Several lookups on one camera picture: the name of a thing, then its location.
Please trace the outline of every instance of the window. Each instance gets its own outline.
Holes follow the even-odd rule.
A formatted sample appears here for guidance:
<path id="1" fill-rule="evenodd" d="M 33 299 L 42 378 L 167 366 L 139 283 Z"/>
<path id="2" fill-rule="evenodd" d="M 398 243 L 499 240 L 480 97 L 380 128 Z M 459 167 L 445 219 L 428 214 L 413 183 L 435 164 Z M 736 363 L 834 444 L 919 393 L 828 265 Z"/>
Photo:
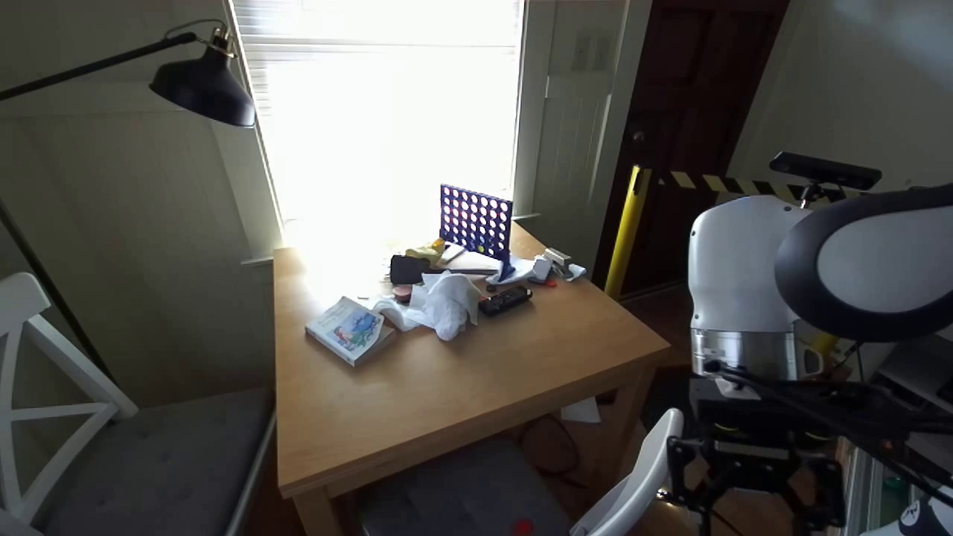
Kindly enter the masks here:
<path id="1" fill-rule="evenodd" d="M 428 243 L 438 185 L 511 198 L 521 9 L 231 0 L 285 240 Z"/>

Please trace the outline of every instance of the gray chair cushion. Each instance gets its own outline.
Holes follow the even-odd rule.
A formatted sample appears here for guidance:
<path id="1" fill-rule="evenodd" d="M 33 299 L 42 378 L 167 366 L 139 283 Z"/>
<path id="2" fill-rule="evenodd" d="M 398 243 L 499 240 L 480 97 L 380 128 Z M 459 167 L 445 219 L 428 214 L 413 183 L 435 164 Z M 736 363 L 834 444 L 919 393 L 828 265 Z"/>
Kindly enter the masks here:
<path id="1" fill-rule="evenodd" d="M 218 536 L 271 415 L 264 390 L 143 409 L 103 430 L 48 512 L 48 536 Z"/>
<path id="2" fill-rule="evenodd" d="M 492 438 L 411 467 L 358 494 L 366 536 L 566 534 L 569 520 L 523 454 Z"/>

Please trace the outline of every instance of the chair backrest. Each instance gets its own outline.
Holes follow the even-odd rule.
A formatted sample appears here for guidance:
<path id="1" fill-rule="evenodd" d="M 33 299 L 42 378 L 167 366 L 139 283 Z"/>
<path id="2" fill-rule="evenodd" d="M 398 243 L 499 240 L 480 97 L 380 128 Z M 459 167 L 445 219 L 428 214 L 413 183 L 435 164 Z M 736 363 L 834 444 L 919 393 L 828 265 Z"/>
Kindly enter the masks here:
<path id="1" fill-rule="evenodd" d="M 570 536 L 620 536 L 629 534 L 651 506 L 657 488 L 669 479 L 667 438 L 682 435 L 684 418 L 667 409 L 646 435 L 632 472 L 620 479 L 581 523 Z"/>
<path id="2" fill-rule="evenodd" d="M 49 302 L 33 274 L 0 281 L 0 534 L 34 534 L 28 526 L 64 467 L 112 418 L 137 415 L 137 406 L 42 320 L 48 308 Z M 49 359 L 88 402 L 14 409 L 23 336 Z M 21 484 L 14 427 L 63 418 L 81 418 L 84 424 L 49 454 L 28 484 Z"/>

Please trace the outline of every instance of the door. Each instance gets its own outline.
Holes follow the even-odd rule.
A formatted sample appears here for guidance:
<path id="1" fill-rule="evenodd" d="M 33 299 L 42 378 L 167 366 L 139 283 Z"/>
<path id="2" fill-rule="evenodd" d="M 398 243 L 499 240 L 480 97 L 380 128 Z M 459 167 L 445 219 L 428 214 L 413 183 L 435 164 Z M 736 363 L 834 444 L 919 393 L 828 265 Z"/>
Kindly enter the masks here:
<path id="1" fill-rule="evenodd" d="M 786 0 L 654 0 L 599 246 L 603 278 L 635 164 L 727 174 Z M 691 220 L 713 195 L 648 189 L 623 293 L 684 281 Z"/>

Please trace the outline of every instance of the white chair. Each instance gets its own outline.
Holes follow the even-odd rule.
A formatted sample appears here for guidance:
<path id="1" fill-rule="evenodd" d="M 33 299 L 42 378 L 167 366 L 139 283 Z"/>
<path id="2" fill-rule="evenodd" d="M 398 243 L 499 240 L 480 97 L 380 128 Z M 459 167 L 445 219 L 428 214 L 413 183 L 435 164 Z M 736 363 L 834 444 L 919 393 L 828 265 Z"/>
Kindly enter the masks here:
<path id="1" fill-rule="evenodd" d="M 682 435 L 682 412 L 669 409 L 646 435 L 635 467 L 582 520 L 569 526 L 529 462 L 511 441 L 492 438 L 358 494 L 366 536 L 484 536 L 570 534 L 623 536 L 667 484 L 667 438 Z"/>
<path id="2" fill-rule="evenodd" d="M 244 390 L 137 409 L 48 320 L 33 274 L 0 281 L 0 536 L 237 534 L 264 447 L 271 398 Z M 17 409 L 17 362 L 49 359 L 88 402 Z M 23 424 L 81 418 L 23 472 Z"/>

